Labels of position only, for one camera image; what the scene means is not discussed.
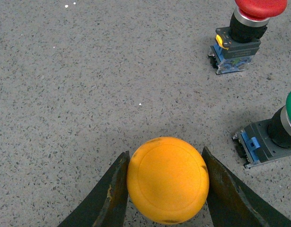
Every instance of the speckled gray floor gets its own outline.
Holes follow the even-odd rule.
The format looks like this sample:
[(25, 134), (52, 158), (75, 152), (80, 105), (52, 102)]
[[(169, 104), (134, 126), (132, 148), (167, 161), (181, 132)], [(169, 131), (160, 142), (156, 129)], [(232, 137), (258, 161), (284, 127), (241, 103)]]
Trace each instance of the speckled gray floor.
[[(231, 136), (291, 91), (291, 0), (247, 71), (207, 59), (234, 0), (0, 0), (0, 227), (58, 225), (123, 151), (204, 145), (291, 219), (291, 157), (243, 167)], [(125, 226), (163, 226), (128, 201)], [(205, 205), (183, 227), (211, 227)]]

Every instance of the red button cap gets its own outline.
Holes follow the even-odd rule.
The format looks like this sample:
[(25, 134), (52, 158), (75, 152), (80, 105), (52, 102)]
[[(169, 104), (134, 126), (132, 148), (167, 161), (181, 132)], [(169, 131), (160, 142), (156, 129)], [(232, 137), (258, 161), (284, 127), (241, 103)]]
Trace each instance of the red button cap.
[(287, 0), (235, 0), (237, 6), (255, 17), (275, 17), (284, 12)]

